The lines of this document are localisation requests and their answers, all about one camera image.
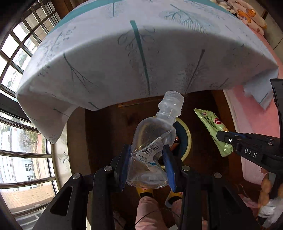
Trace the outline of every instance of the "clear plastic bottle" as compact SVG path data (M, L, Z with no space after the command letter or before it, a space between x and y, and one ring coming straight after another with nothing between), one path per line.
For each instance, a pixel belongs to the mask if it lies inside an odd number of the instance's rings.
M127 183L140 188L168 185L166 172L158 164L165 144L172 146L176 137L173 124L181 115L184 98L168 91L159 103L156 117L142 120L135 131L128 165Z

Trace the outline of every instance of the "shoe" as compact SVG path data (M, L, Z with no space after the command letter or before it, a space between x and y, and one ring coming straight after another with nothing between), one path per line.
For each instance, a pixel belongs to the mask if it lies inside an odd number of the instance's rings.
M165 206L168 207L168 208L171 208L172 207L172 204L179 200L179 199L182 199L183 198L183 193L182 192L178 192L178 193L174 193L171 189L166 201L165 201Z
M153 189L138 188L138 187L136 187L136 189L140 198L143 198L145 196L153 198Z

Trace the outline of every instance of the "red logo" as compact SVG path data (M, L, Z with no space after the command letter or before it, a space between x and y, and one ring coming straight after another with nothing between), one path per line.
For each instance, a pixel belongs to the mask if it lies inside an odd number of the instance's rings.
M216 124L218 124L218 125L219 125L219 124L222 124L222 122L221 122L221 120L220 120L219 118L215 118L215 119L214 119L214 122L215 122Z

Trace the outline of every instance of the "wooden floor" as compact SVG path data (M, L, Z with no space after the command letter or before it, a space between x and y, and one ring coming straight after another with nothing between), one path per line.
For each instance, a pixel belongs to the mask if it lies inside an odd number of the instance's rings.
M137 125L143 119L158 112L158 104L162 98L151 97L109 106L99 111L85 111L87 148L93 173L120 154L124 144L132 143ZM186 123L191 132L192 147L184 164L202 174L221 173L232 184L242 184L246 193L255 200L259 195L260 187L243 181L240 157L232 154L222 158L209 132L193 111L194 108L210 110L216 113L224 124L228 123L226 125L228 129L235 131L225 102L222 91L201 91L185 96L182 115L179 118ZM161 208L164 207L169 192L169 186L154 190L154 197ZM139 196L135 187L128 185L123 193L112 196L114 210L118 211L129 224L134 224L138 202ZM163 211L162 215L168 227L175 224L170 212Z

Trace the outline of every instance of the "silver bolt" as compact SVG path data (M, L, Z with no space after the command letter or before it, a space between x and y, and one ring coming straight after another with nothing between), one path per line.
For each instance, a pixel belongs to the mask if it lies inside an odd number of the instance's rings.
M109 172L109 171L111 171L113 168L112 168L112 166L110 166L110 165L107 165L107 166L105 166L104 167L104 171L106 171L106 172Z
M78 179L80 176L81 176L81 175L80 175L79 173L75 173L75 174L72 176L72 178L73 178L73 179Z
M214 177L217 178L217 179L220 179L222 177L221 173L214 173Z
M183 170L183 171L186 171L186 172L187 172L187 171L189 171L190 169L191 169L190 166L187 166L187 165L183 165L183 166L182 166L182 170Z

